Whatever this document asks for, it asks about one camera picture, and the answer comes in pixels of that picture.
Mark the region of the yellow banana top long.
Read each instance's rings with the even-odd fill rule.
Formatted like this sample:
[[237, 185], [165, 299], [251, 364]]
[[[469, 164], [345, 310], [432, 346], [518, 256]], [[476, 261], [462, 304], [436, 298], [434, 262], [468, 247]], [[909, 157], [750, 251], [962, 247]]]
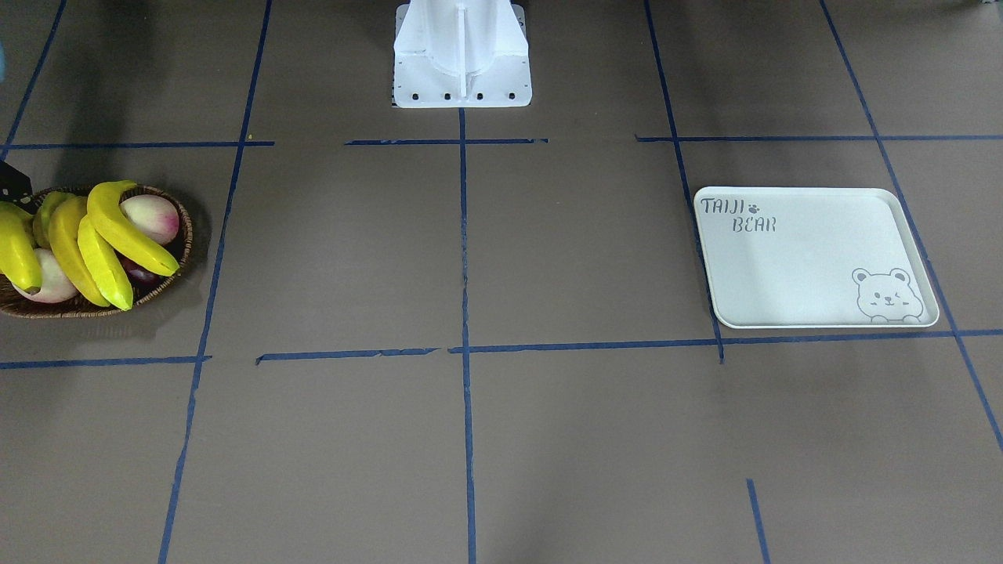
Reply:
[[114, 250], [147, 271], [171, 277], [179, 271], [179, 261], [137, 229], [121, 211], [123, 193], [137, 186], [133, 181], [97, 183], [87, 197], [87, 214], [93, 228]]

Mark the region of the brown wicker basket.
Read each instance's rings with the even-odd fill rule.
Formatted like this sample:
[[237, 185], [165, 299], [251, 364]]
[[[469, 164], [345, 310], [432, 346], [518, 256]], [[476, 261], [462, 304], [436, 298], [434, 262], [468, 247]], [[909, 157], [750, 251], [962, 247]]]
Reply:
[[[126, 190], [121, 199], [124, 201], [129, 197], [151, 195], [162, 197], [175, 207], [179, 215], [179, 232], [168, 242], [165, 250], [179, 262], [179, 270], [175, 274], [161, 277], [157, 285], [144, 286], [142, 284], [133, 286], [135, 290], [135, 306], [154, 300], [164, 293], [180, 275], [185, 272], [189, 264], [191, 249], [193, 249], [194, 228], [191, 225], [189, 211], [172, 195], [168, 195], [164, 190], [155, 189], [153, 186], [136, 185], [132, 189]], [[45, 304], [33, 302], [16, 292], [16, 287], [6, 279], [1, 282], [1, 311], [2, 313], [14, 317], [25, 319], [59, 319], [59, 318], [96, 318], [118, 314], [118, 309], [113, 306], [101, 307], [89, 302], [85, 297], [76, 296], [61, 303]]]

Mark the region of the greenish yellow banana back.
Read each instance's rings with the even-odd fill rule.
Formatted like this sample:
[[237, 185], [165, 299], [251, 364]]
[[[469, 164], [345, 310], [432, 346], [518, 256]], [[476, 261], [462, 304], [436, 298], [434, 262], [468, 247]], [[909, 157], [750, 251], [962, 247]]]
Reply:
[[51, 220], [53, 220], [54, 211], [56, 211], [61, 204], [67, 201], [72, 201], [75, 198], [76, 195], [74, 195], [74, 193], [61, 192], [61, 190], [47, 193], [41, 202], [38, 211], [36, 211], [32, 222], [32, 234], [37, 246], [45, 249], [51, 249], [53, 247], [53, 244], [50, 242], [50, 236], [48, 235], [48, 228]]

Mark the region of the pink peach front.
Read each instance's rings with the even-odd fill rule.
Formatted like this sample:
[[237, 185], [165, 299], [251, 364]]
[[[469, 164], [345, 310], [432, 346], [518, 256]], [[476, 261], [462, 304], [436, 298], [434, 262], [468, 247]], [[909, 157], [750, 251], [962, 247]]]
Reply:
[[43, 304], [61, 303], [78, 296], [78, 289], [62, 271], [60, 264], [50, 250], [36, 248], [34, 253], [41, 267], [41, 289], [35, 294], [29, 294], [14, 286], [15, 292], [25, 299]]

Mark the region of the pink peach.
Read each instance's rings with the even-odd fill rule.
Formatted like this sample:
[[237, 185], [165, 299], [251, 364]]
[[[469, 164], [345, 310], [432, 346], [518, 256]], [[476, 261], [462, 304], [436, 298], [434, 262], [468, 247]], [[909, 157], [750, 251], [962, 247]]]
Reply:
[[121, 211], [137, 229], [155, 243], [166, 246], [178, 236], [179, 211], [157, 195], [136, 195], [121, 202]]
[[41, 267], [41, 289], [35, 294], [29, 294], [14, 286], [15, 292], [25, 299], [43, 304], [61, 303], [78, 296], [78, 289], [62, 271], [60, 264], [50, 250], [36, 248], [34, 253]]

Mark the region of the yellow banana front short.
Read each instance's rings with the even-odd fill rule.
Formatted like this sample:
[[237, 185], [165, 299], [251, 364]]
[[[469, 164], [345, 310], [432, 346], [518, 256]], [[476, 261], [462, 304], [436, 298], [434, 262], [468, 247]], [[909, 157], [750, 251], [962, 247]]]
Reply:
[[122, 311], [132, 310], [135, 292], [114, 248], [101, 237], [85, 215], [78, 224], [78, 247], [85, 268], [108, 303]]

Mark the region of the pink peach rear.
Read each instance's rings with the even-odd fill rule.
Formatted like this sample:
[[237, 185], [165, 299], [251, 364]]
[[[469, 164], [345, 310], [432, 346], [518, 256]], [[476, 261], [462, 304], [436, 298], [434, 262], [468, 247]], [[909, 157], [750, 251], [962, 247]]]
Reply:
[[166, 246], [178, 236], [179, 211], [157, 195], [136, 195], [121, 202], [121, 211], [137, 229], [155, 243]]

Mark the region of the white bear print tray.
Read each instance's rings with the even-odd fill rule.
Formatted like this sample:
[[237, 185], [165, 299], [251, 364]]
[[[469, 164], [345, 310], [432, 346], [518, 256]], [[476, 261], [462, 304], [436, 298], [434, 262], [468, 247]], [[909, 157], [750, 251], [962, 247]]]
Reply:
[[928, 327], [940, 318], [905, 211], [888, 190], [706, 186], [693, 206], [721, 324]]

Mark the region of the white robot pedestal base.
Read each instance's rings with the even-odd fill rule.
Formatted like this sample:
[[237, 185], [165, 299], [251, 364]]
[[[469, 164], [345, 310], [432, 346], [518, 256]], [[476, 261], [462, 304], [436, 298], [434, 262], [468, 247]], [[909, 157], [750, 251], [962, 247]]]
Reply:
[[511, 1], [399, 5], [393, 53], [395, 107], [527, 107], [533, 99], [526, 15]]

